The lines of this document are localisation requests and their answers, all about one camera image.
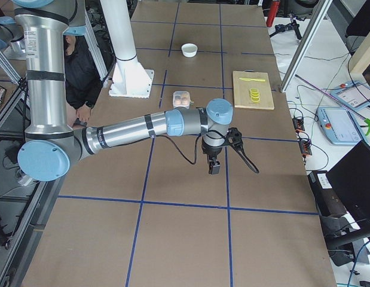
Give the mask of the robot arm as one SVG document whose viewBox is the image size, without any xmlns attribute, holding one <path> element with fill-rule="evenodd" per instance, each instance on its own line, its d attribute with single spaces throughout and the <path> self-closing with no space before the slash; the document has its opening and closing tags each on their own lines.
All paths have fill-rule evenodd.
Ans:
<svg viewBox="0 0 370 287">
<path fill-rule="evenodd" d="M 23 27 L 30 126 L 17 156 L 20 169 L 41 182 L 64 176 L 72 165 L 99 151 L 159 135 L 199 134 L 209 172 L 217 173 L 221 148 L 233 119 L 233 106 L 213 99 L 206 107 L 175 108 L 131 120 L 100 106 L 87 127 L 74 130 L 66 122 L 63 34 L 85 32 L 83 1 L 15 1 L 16 21 Z"/>
<path fill-rule="evenodd" d="M 0 17 L 0 50 L 10 60 L 25 60 L 22 28 L 9 16 Z"/>
</svg>

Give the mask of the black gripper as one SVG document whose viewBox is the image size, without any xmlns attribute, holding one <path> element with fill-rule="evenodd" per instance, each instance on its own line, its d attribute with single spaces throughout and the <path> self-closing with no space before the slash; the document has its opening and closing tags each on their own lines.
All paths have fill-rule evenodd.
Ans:
<svg viewBox="0 0 370 287">
<path fill-rule="evenodd" d="M 211 146 L 207 144 L 204 140 L 202 140 L 201 148 L 203 154 L 207 155 L 207 161 L 209 165 L 209 174 L 214 175 L 218 174 L 220 171 L 220 162 L 218 161 L 217 157 L 222 151 L 221 146 Z"/>
</svg>

